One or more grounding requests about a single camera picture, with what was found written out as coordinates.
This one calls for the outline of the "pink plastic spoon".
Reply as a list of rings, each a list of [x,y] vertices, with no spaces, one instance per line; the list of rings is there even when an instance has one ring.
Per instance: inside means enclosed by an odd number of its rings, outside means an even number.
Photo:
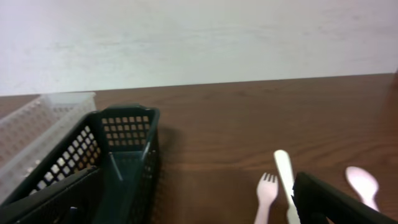
[[[351,188],[358,194],[361,202],[375,211],[379,211],[375,201],[379,190],[376,178],[368,171],[355,166],[349,166],[345,170],[345,177]]]

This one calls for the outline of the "clear plastic mesh basket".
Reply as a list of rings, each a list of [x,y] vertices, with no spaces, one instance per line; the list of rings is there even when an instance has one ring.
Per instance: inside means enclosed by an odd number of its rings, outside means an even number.
[[[95,93],[42,95],[1,119],[1,202],[87,113]]]

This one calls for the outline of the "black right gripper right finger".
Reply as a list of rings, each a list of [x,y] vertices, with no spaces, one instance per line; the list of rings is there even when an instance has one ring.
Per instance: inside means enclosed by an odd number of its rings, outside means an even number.
[[[306,172],[296,175],[293,191],[301,224],[397,224]]]

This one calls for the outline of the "white plastic fork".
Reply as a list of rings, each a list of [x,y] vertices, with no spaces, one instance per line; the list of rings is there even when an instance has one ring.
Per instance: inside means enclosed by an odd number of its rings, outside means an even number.
[[[288,201],[287,221],[289,224],[300,224],[297,208],[293,201],[294,173],[290,156],[286,151],[279,149],[274,152],[274,160]]]

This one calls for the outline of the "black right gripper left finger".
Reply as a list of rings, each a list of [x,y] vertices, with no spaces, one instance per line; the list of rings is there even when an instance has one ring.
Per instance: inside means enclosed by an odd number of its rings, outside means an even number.
[[[91,223],[103,195],[103,170],[83,169],[1,208],[1,223]]]

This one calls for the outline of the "dark green mesh basket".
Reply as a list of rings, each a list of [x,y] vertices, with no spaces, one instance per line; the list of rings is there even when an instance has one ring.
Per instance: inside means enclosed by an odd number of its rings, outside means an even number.
[[[1,208],[91,167],[103,195],[91,223],[147,223],[159,171],[160,112],[114,106],[85,115],[2,203]]]

